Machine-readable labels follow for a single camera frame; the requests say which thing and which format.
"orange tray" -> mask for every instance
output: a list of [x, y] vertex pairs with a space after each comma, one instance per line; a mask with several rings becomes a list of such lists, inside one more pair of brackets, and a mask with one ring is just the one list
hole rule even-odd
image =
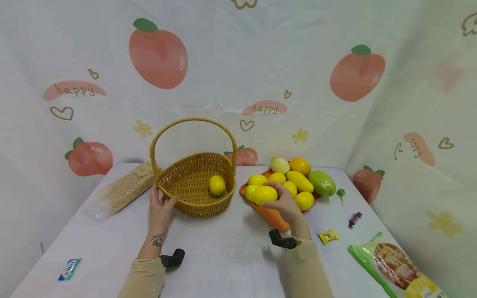
[[[273, 174], [273, 171], [271, 169], [269, 169], [268, 171], [265, 171], [262, 173], [262, 175], [264, 175], [267, 179], [270, 177], [270, 175]], [[253, 202], [251, 202], [250, 200], [248, 200], [246, 197], [245, 197], [245, 187], [247, 187], [247, 183], [245, 183], [244, 185], [242, 185], [240, 187], [240, 195], [242, 196], [242, 198], [248, 203], [250, 204], [250, 206], [252, 206], [253, 209], [255, 209], [258, 213], [260, 213], [268, 222], [269, 224], [272, 226], [272, 228], [274, 229], [277, 229], [279, 230], [280, 232], [286, 232], [290, 229], [290, 225], [287, 224], [280, 216], [280, 213], [277, 211], [277, 210], [274, 210], [274, 209], [269, 209], [269, 208], [264, 208], [262, 206], [259, 206]], [[314, 198], [314, 202], [313, 202], [313, 205], [316, 204], [316, 202], [318, 202], [318, 200], [320, 199], [320, 195], [319, 194], [316, 194], [316, 193], [313, 193], [313, 198]]]

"tabletop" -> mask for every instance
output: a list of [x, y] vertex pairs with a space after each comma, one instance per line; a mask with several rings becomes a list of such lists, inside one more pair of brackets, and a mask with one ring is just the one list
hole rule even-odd
[[[101, 222], [83, 211], [100, 189], [136, 166], [117, 164], [109, 171], [11, 298], [116, 298], [147, 235], [149, 190]], [[347, 247], [369, 242], [378, 231], [396, 241], [343, 170], [313, 168], [318, 169], [328, 173], [337, 188], [346, 190], [343, 205], [337, 195], [322, 198], [305, 215], [335, 298], [387, 297]], [[180, 267], [167, 270], [161, 298], [290, 297], [284, 249], [271, 244], [270, 225], [239, 194], [249, 176], [266, 170], [265, 166], [238, 166], [230, 206], [218, 216], [193, 218], [175, 211], [162, 254], [172, 255], [181, 248], [186, 256]], [[363, 217], [349, 229], [348, 220], [358, 211]], [[330, 228], [340, 239], [323, 245], [317, 234]], [[68, 260], [74, 258], [82, 260], [73, 277], [58, 281]]]

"fabric backdrop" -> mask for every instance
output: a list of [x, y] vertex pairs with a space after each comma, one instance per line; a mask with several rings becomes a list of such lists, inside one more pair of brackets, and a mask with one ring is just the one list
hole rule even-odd
[[[238, 164], [301, 156], [350, 176], [384, 169], [373, 203], [383, 222], [444, 290], [475, 291], [452, 248], [470, 252], [475, 239], [465, 208], [476, 11], [470, 0], [3, 1], [0, 297], [113, 163], [147, 160], [154, 134], [184, 117], [225, 125]], [[410, 155], [406, 133], [427, 141], [435, 165]], [[444, 137], [455, 146], [438, 149]], [[203, 151], [227, 154], [231, 142], [212, 124], [182, 123], [156, 157]], [[443, 211], [464, 227], [453, 240], [427, 227]]]

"plastic bag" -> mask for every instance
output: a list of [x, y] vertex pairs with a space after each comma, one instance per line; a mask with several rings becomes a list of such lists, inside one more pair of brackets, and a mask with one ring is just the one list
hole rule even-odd
[[97, 199], [85, 213], [96, 220], [116, 214], [152, 186], [151, 162], [143, 163], [98, 192]]
[[449, 298], [412, 263], [397, 245], [375, 237], [363, 246], [348, 247], [392, 298]]

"human hand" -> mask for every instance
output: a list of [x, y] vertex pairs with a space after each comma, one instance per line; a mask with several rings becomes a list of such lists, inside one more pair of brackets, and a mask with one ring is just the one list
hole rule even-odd
[[290, 191], [278, 182], [265, 182], [263, 185], [271, 186], [275, 188], [280, 197], [278, 201], [263, 202], [262, 206], [265, 208], [271, 208], [280, 212], [281, 218], [290, 224], [290, 231], [293, 237], [300, 239], [311, 240], [310, 229], [306, 222], [303, 213], [298, 208], [297, 203], [293, 199]]
[[165, 234], [171, 220], [172, 208], [177, 203], [178, 198], [174, 196], [167, 202], [162, 198], [159, 199], [157, 184], [154, 183], [151, 188], [150, 201], [149, 233]]
[[298, 208], [297, 203], [293, 199], [290, 191], [278, 182], [265, 182], [263, 185], [271, 186], [277, 190], [279, 199], [274, 202], [263, 202], [265, 208], [275, 209], [280, 212], [281, 218], [287, 223], [291, 223], [303, 218], [303, 213]]

